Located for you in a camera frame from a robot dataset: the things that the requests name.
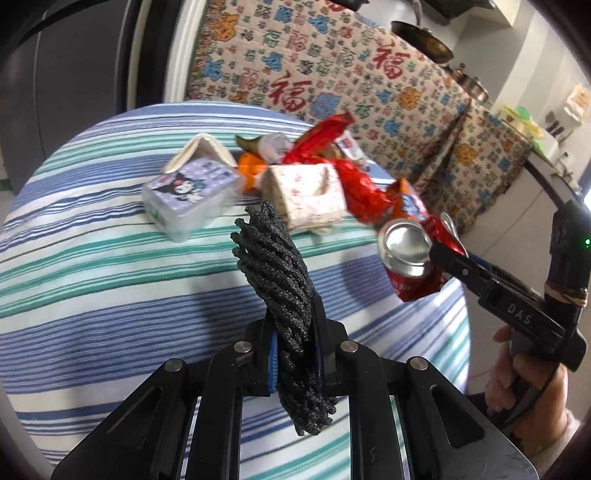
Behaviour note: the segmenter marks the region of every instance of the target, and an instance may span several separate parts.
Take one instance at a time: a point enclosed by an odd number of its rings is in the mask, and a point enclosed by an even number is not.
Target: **frying pan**
[[[391,23],[392,33],[410,43],[418,51],[423,52],[435,63],[448,63],[453,58],[452,51],[441,40],[433,37],[428,28],[421,27],[423,6],[420,0],[413,0],[413,8],[417,16],[417,25],[394,21]]]

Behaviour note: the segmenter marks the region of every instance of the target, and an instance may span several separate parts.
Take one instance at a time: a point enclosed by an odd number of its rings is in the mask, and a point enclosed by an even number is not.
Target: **metal screw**
[[[252,350],[252,345],[246,340],[240,340],[239,342],[234,343],[234,350],[238,353],[248,353]]]
[[[164,369],[167,372],[178,372],[183,367],[183,361],[179,360],[178,358],[171,358],[170,360],[166,360],[164,364]]]
[[[429,362],[427,362],[422,356],[416,356],[411,359],[410,366],[415,370],[426,370],[429,366]]]
[[[353,340],[345,340],[340,344],[340,349],[343,352],[355,353],[357,350],[359,350],[359,345]]]

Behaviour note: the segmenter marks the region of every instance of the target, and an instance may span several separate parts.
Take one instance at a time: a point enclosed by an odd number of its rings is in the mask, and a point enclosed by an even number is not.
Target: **finger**
[[[554,372],[556,364],[527,353],[520,353],[513,359],[513,367],[521,378],[541,390]]]
[[[511,408],[515,404],[515,394],[510,388],[503,388],[498,379],[491,373],[485,388],[486,404],[495,411]]]
[[[499,412],[503,409],[501,402],[499,402],[497,397],[493,394],[491,380],[486,382],[486,386],[484,387],[484,399],[486,401],[486,406],[492,411]]]
[[[499,328],[492,336],[492,339],[497,343],[508,342],[511,338],[511,325],[505,325]]]
[[[499,355],[494,366],[495,376],[503,388],[509,388],[515,381],[517,373],[509,357],[509,344],[503,343],[499,348]]]

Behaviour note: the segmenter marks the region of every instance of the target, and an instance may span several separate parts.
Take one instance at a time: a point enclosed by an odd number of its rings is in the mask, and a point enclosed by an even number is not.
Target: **cable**
[[[267,305],[278,333],[277,391],[299,436],[318,435],[336,413],[336,398],[320,391],[312,332],[314,285],[281,215],[271,202],[261,211],[246,208],[250,223],[237,219],[240,233],[230,235],[238,268]]]

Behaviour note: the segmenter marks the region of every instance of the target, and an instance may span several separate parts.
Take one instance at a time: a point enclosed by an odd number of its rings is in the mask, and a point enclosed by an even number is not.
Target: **can top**
[[[394,219],[379,231],[378,252],[386,267],[405,277],[423,278],[430,272],[431,239],[417,222]]]

